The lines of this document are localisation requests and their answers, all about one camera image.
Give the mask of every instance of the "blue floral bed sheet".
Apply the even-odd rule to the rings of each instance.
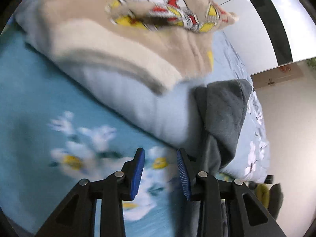
[[[105,108],[23,38],[15,25],[0,38],[5,214],[36,233],[78,180],[106,178],[142,147],[146,162],[139,193],[123,203],[126,234],[176,236],[184,201],[176,151]],[[100,222],[95,225],[98,236]]]

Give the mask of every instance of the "bed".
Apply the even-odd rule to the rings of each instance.
[[[17,21],[27,33],[31,25]],[[38,38],[26,33],[12,22],[0,37],[0,205],[5,214],[34,234],[78,180],[107,177],[142,147],[146,163],[139,194],[123,204],[126,235],[176,236],[184,202],[176,149],[196,151],[201,131],[191,90],[229,79],[252,84],[225,34],[214,34],[212,74],[156,96],[118,72],[90,72],[88,78],[84,65],[81,71],[57,65],[60,70],[38,52]],[[91,86],[100,74],[108,80],[102,92]],[[131,97],[131,87],[142,100]],[[263,182],[268,167],[261,105],[253,90],[236,156],[216,177]],[[99,227],[96,220],[96,233]]]

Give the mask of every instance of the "beige wall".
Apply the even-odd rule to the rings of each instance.
[[[257,90],[271,149],[269,174],[284,192],[278,224],[287,237],[302,237],[316,212],[316,80],[304,77]]]

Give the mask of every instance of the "yellow flower center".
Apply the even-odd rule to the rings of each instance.
[[[63,158],[63,163],[70,166],[73,170],[80,170],[83,168],[82,160],[72,155],[65,155]]]
[[[153,163],[153,169],[163,169],[168,166],[167,159],[165,157],[155,159]]]
[[[138,205],[132,201],[123,201],[122,206],[123,206],[123,209],[125,210],[132,210],[138,207]]]

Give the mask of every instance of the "green plant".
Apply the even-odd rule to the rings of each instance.
[[[316,70],[316,57],[315,58],[311,58],[307,60],[307,65],[311,68]]]

